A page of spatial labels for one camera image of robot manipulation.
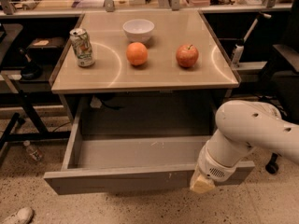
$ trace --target apple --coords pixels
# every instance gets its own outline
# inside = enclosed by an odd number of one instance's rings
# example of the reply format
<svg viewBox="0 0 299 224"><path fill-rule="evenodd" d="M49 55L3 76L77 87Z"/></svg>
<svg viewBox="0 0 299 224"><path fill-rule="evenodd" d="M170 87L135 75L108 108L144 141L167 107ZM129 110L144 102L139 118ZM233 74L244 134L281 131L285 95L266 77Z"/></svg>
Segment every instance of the apple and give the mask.
<svg viewBox="0 0 299 224"><path fill-rule="evenodd" d="M194 45L184 44L177 49L176 59L181 67L189 68L195 65L198 55L198 50Z"/></svg>

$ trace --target aluminum can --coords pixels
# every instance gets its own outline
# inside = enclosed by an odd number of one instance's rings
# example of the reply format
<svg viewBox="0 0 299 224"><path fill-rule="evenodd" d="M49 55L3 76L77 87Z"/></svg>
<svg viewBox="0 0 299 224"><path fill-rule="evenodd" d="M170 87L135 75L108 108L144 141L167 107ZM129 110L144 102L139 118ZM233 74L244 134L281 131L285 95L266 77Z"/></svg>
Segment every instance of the aluminum can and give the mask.
<svg viewBox="0 0 299 224"><path fill-rule="evenodd" d="M78 66L86 67L92 65L94 63L93 48L86 30L83 28L73 29L70 31L70 40L77 57Z"/></svg>

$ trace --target speckled floor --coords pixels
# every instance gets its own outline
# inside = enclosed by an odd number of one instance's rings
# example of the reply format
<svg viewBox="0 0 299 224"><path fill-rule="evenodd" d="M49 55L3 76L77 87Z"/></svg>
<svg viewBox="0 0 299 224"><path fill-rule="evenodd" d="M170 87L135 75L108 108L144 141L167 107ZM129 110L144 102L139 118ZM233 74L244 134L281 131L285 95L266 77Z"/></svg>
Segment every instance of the speckled floor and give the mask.
<svg viewBox="0 0 299 224"><path fill-rule="evenodd" d="M0 131L7 121L0 116ZM49 129L67 118L43 117ZM19 132L33 129L26 122ZM60 129L69 129L65 124ZM31 161L21 143L8 144L0 162L0 220L24 206L31 206L31 223L299 223L299 167L279 159L277 175L264 166L270 152L257 149L249 160L256 168L239 186L217 187L199 195L188 189L168 191L99 193L58 196L43 180L47 171L60 170L66 141L37 142L45 154Z"/></svg>

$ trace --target desk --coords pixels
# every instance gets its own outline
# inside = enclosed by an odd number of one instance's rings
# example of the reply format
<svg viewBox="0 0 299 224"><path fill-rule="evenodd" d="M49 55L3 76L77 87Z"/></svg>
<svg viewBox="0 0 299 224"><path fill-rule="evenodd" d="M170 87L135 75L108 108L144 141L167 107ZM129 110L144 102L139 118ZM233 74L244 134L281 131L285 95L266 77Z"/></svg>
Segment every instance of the desk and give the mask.
<svg viewBox="0 0 299 224"><path fill-rule="evenodd" d="M1 139L0 139L0 149L4 145L5 142L13 142L13 141L24 141L24 140L43 140L43 139L63 139L69 137L69 132L57 132L57 133L50 133L47 130L47 127L42 122L41 118L36 113L35 109L33 108L32 104L26 98L26 95L23 93L22 90L15 85L13 79L11 79L10 75L16 75L16 71L6 71L4 67L2 67L2 61L4 60L7 51L9 50L10 46L17 38L19 33L22 30L22 26L20 24L4 24L4 27L7 31L7 35L4 37L3 41L1 42L0 46L0 71L1 76L3 77L4 81L7 83L11 92L16 95L17 100L19 101L19 105L24 109L30 120L36 126L38 133L13 133L11 134L11 130L13 129L15 123L20 121L20 114L15 113L8 124L7 128L3 132Z"/></svg>
<svg viewBox="0 0 299 224"><path fill-rule="evenodd" d="M132 67L122 25L148 19L155 29L149 59ZM61 172L45 173L59 194L187 187L199 150L212 134L210 89L238 86L237 78L196 10L86 13L81 27L91 37L95 64L77 66L69 49L52 91L60 95L113 92L92 109L82 98ZM178 66L178 45L191 42L200 58Z"/></svg>

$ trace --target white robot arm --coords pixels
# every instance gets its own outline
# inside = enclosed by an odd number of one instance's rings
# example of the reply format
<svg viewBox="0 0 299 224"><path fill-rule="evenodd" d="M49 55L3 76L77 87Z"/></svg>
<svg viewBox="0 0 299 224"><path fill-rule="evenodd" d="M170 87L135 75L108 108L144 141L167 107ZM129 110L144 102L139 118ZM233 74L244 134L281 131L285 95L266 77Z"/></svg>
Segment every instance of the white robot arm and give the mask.
<svg viewBox="0 0 299 224"><path fill-rule="evenodd" d="M200 151L191 189L205 192L226 181L256 147L299 163L299 126L281 119L270 104L230 101L216 113L218 130Z"/></svg>

